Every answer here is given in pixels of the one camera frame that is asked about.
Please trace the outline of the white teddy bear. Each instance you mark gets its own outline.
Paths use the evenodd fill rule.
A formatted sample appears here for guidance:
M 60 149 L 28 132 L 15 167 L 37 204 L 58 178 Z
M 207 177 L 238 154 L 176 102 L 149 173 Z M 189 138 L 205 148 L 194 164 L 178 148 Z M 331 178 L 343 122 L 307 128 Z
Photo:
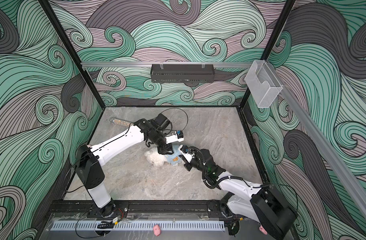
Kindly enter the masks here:
M 154 167 L 161 167 L 167 162 L 167 158 L 164 155 L 158 153 L 157 148 L 151 148 L 144 153 L 146 160 Z

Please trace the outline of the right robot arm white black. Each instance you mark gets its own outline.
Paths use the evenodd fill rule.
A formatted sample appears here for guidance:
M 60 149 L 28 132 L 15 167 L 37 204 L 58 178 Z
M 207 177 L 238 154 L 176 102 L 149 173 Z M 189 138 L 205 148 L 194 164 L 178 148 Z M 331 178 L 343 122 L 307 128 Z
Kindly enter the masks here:
M 284 239 L 298 213 L 274 184 L 254 184 L 232 175 L 214 162 L 206 149 L 179 147 L 179 157 L 187 171 L 197 169 L 209 189 L 219 189 L 227 194 L 221 200 L 224 216 L 246 217 L 260 223 L 261 232 L 276 240 Z

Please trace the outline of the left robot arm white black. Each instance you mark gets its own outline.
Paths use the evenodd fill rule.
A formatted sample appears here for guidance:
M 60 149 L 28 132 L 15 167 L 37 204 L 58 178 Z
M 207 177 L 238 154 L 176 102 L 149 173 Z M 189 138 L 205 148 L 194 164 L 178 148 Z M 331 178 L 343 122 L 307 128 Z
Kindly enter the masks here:
M 103 166 L 118 154 L 143 141 L 155 144 L 161 154 L 171 155 L 172 144 L 168 143 L 164 134 L 164 130 L 171 125 L 165 115 L 159 114 L 151 120 L 140 119 L 131 123 L 126 131 L 100 144 L 78 148 L 75 172 L 102 217 L 110 217 L 115 211 L 114 200 L 104 183 Z

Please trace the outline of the light blue fleece hoodie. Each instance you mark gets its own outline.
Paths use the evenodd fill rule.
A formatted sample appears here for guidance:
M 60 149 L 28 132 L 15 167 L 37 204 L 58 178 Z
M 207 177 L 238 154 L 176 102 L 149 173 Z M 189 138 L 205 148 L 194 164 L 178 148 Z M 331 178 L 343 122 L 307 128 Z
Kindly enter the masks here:
M 180 158 L 180 147 L 179 145 L 173 145 L 173 153 L 171 155 L 164 155 L 166 162 L 174 167 L 183 163 L 183 160 Z

